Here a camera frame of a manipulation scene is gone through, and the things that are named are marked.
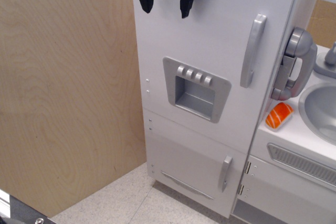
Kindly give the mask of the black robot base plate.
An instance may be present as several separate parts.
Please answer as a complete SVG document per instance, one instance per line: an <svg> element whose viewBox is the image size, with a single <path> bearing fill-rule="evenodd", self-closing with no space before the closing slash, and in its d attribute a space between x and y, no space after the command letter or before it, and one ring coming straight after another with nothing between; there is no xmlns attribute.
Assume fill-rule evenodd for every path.
<svg viewBox="0 0 336 224"><path fill-rule="evenodd" d="M49 217L1 190L1 223L55 224Z"/></svg>

